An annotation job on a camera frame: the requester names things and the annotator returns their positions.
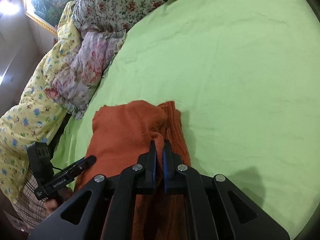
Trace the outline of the plaid sleeve left forearm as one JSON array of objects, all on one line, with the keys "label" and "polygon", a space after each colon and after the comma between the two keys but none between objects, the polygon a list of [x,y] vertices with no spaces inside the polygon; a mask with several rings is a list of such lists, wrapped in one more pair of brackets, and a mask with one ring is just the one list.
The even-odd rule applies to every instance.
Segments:
[{"label": "plaid sleeve left forearm", "polygon": [[34,195],[34,190],[37,187],[37,181],[29,169],[18,195],[17,203],[12,204],[20,219],[29,229],[35,228],[49,216],[44,207],[44,200],[38,200]]}]

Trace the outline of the person's left hand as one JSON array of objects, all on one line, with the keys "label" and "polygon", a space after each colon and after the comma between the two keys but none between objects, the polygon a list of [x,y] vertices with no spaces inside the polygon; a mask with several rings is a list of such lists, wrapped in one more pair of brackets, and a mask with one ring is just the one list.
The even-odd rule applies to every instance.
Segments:
[{"label": "person's left hand", "polygon": [[[60,189],[58,192],[60,197],[63,198],[65,202],[73,195],[73,190],[70,187],[64,187]],[[44,207],[49,214],[53,213],[61,204],[59,204],[55,199],[47,199],[44,203]]]}]

